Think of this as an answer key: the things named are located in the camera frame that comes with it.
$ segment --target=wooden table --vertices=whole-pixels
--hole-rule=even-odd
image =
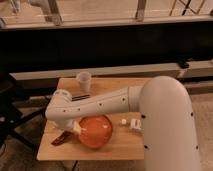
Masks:
[[[120,88],[143,85],[148,78],[93,78],[90,95],[98,95]],[[83,95],[78,83],[73,78],[61,78],[58,88],[70,91],[74,96]],[[62,131],[54,128],[51,121],[47,121],[38,151],[38,160],[143,160],[142,134],[131,131],[129,126],[121,126],[122,118],[140,119],[139,113],[123,113],[107,115],[113,124],[113,135],[110,141],[99,150],[84,147],[76,138],[70,137],[59,146],[51,145]]]

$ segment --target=dark background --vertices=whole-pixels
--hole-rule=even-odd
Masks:
[[[213,58],[213,22],[0,32],[0,71],[22,72]]]

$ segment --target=clear cup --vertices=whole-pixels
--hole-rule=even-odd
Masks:
[[[80,88],[83,92],[89,93],[91,87],[92,75],[89,72],[79,72],[76,75],[76,80],[78,81]]]

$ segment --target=orange object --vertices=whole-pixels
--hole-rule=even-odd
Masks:
[[[112,123],[106,116],[85,117],[79,125],[82,128],[79,140],[89,148],[102,147],[112,136]]]

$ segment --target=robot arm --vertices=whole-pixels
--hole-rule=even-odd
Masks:
[[[143,87],[71,100],[68,92],[56,91],[46,110],[47,118],[68,129],[77,117],[140,111],[146,171],[201,171],[191,101],[177,80],[156,77]]]
[[[65,90],[57,90],[46,110],[50,120],[67,120],[91,115],[138,112],[142,86],[127,87],[108,94],[72,102]]]

